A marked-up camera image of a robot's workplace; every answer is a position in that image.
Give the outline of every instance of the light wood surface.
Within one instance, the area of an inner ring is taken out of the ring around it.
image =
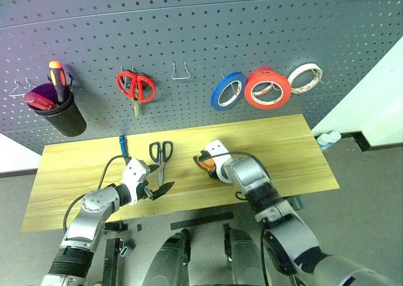
[[[302,115],[129,135],[129,154],[148,164],[152,163],[151,142],[174,142],[173,156],[165,166],[164,181],[175,181],[175,184],[160,199],[142,200],[132,207],[126,205],[110,220],[240,202],[232,186],[209,178],[192,160],[205,149],[206,143],[215,139],[220,139],[230,151],[257,156],[283,196],[339,188]],[[118,154],[118,137],[45,146],[22,231],[61,228],[66,208],[76,197],[97,187],[106,162]],[[103,186],[119,184],[124,167],[122,159],[112,163]],[[148,181],[150,187],[156,189],[157,172],[151,174]],[[68,222],[78,209],[79,203]]]

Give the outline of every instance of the white wall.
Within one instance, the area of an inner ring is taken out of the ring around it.
[[[40,155],[0,134],[0,173],[38,168]]]
[[[330,130],[362,131],[371,146],[403,142],[403,38],[312,132]]]

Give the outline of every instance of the scissors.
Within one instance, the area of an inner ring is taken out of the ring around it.
[[[152,144],[150,144],[149,147],[150,157],[155,163],[159,165],[159,172],[158,172],[159,187],[161,187],[164,184],[165,163],[167,163],[168,160],[171,158],[173,149],[174,144],[172,143],[172,141],[164,141],[162,144],[160,142],[153,142]]]
[[[130,98],[134,103],[134,116],[137,117],[140,113],[140,103],[146,103],[156,96],[156,85],[145,74],[136,74],[132,71],[120,71],[116,75],[116,84],[122,93]],[[151,87],[152,93],[149,97],[144,97],[144,88],[146,85]]]

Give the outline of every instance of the white tape roll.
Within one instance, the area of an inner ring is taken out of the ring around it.
[[[305,86],[301,86],[299,88],[293,88],[292,83],[295,80],[295,78],[297,78],[299,75],[307,71],[312,71],[315,74],[313,80],[311,80],[311,82],[307,83]],[[318,84],[319,81],[321,81],[321,78],[322,78],[322,69],[320,67],[318,67],[316,64],[303,64],[302,66],[296,68],[288,77],[288,82],[291,85],[291,93],[301,94],[306,91],[309,91],[314,86],[316,86],[316,84]]]

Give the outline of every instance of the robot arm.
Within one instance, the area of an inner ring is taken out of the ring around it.
[[[114,184],[85,194],[81,208],[63,237],[60,249],[44,276],[41,286],[83,286],[91,266],[105,222],[111,214],[128,203],[155,200],[165,194],[173,182],[162,185],[155,192],[147,187],[146,177],[158,166],[146,165],[132,158],[122,174],[122,184]]]
[[[206,148],[211,156],[228,152],[219,140]],[[314,233],[278,194],[266,169],[255,159],[233,159],[227,154],[214,161],[220,180],[242,192],[256,221],[262,223],[266,249],[279,272],[294,275],[306,286],[397,286],[353,261],[324,253]]]

